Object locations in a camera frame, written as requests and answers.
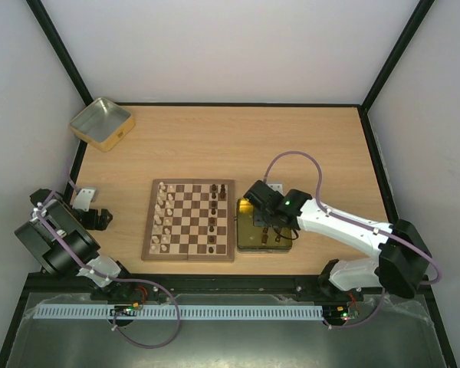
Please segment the gold tin lid tray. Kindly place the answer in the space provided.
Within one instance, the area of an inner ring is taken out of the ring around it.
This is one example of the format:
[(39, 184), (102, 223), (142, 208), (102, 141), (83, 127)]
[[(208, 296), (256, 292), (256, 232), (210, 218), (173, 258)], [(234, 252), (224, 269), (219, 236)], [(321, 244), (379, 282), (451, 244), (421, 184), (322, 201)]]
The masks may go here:
[(279, 234), (263, 220), (259, 211), (246, 199), (240, 198), (236, 207), (236, 247), (241, 253), (278, 254), (292, 249), (291, 230)]

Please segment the wooden chess board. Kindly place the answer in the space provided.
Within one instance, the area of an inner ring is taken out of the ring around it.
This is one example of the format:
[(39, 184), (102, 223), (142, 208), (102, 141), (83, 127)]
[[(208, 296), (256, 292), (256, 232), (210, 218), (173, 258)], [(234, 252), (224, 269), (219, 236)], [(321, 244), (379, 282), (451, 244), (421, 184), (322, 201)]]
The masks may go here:
[(235, 181), (154, 179), (141, 259), (233, 262)]

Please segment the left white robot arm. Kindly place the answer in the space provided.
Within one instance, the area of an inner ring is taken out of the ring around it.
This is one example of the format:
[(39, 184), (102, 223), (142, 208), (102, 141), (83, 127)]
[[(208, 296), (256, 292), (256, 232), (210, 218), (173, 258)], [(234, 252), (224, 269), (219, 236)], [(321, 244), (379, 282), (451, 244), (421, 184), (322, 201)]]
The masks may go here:
[(58, 279), (86, 278), (94, 290), (109, 298), (131, 297), (135, 286), (122, 282), (131, 273), (120, 262), (102, 255), (100, 245), (88, 232), (97, 225), (106, 228), (113, 218), (110, 212), (74, 209), (50, 189), (36, 190), (30, 201), (30, 219), (15, 230), (15, 236), (43, 271)]

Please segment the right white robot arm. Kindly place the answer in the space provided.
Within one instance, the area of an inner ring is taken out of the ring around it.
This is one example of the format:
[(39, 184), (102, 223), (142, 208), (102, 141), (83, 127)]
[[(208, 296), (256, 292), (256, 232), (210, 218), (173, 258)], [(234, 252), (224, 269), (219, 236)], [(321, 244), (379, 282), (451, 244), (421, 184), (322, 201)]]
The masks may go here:
[(357, 288), (383, 288), (410, 299), (425, 282), (432, 256), (410, 222), (375, 222), (331, 208), (296, 189), (282, 195), (261, 180), (244, 197), (272, 227), (325, 235), (364, 253), (363, 259), (333, 260), (324, 268), (319, 291), (330, 301)]

